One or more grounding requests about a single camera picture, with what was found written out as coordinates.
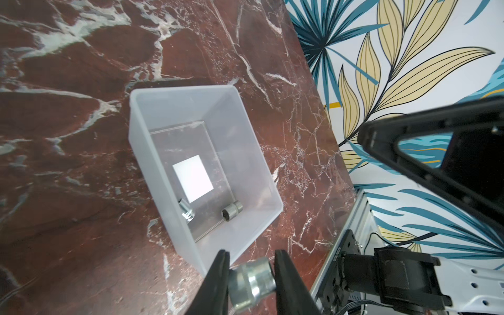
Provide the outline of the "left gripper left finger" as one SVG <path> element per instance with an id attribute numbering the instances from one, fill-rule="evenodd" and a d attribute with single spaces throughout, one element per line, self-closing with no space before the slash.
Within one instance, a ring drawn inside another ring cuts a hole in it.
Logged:
<path id="1" fill-rule="evenodd" d="M 220 250 L 186 314 L 228 314 L 230 253 Z"/>

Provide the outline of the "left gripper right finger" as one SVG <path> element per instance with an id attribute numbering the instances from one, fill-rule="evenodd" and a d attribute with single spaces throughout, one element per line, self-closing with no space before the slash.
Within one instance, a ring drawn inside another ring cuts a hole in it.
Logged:
<path id="1" fill-rule="evenodd" d="M 274 256 L 277 314 L 321 314 L 288 253 Z"/>

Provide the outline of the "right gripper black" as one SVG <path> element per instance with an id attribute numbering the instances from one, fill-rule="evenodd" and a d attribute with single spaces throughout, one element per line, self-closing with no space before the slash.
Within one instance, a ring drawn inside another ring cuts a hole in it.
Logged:
<path id="1" fill-rule="evenodd" d="M 449 133 L 438 168 L 400 148 Z M 503 97 L 483 98 L 364 123 L 358 144 L 377 161 L 503 232 Z"/>

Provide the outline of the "metal socket front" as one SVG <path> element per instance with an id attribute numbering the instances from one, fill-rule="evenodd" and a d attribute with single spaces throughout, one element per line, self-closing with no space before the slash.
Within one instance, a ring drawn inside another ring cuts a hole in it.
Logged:
<path id="1" fill-rule="evenodd" d="M 244 263 L 229 272 L 228 296 L 235 313 L 256 307 L 275 291 L 274 273 L 266 257 Z"/>

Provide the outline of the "small dark socket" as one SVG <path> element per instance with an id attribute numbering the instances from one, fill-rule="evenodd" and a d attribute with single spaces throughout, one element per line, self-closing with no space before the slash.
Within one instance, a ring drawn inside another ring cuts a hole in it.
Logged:
<path id="1" fill-rule="evenodd" d="M 230 220 L 234 219 L 237 215 L 239 215 L 243 211 L 243 209 L 244 206 L 239 201 L 235 201 L 229 204 L 222 210 L 224 220 L 226 222 L 229 222 Z"/>

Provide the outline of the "small metal socket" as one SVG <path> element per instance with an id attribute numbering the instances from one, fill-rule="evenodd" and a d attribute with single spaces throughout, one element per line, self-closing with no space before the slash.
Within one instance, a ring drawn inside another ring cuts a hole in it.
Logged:
<path id="1" fill-rule="evenodd" d="M 182 216 L 185 218 L 187 222 L 191 222 L 194 219 L 194 210 L 191 207 L 190 203 L 185 200 L 184 198 L 179 200 L 178 203 L 179 207 L 181 208 L 181 213 Z"/>

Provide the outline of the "translucent plastic storage box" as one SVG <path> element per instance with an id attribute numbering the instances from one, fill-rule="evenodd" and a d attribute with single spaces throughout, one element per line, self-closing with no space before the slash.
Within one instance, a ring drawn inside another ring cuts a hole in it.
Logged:
<path id="1" fill-rule="evenodd" d="M 130 108 L 129 142 L 177 254 L 201 274 L 222 249 L 235 261 L 284 208 L 238 90 L 135 89 Z M 235 201 L 244 209 L 226 222 Z"/>

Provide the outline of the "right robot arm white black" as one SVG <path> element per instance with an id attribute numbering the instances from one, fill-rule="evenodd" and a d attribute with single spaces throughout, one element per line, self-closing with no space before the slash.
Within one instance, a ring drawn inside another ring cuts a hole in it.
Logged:
<path id="1" fill-rule="evenodd" d="M 363 124 L 367 155 L 429 190 L 503 252 L 503 98 L 492 97 Z M 503 271 L 463 263 L 459 250 L 429 255 L 399 245 L 372 255 L 339 250 L 335 284 L 403 314 L 503 313 Z"/>

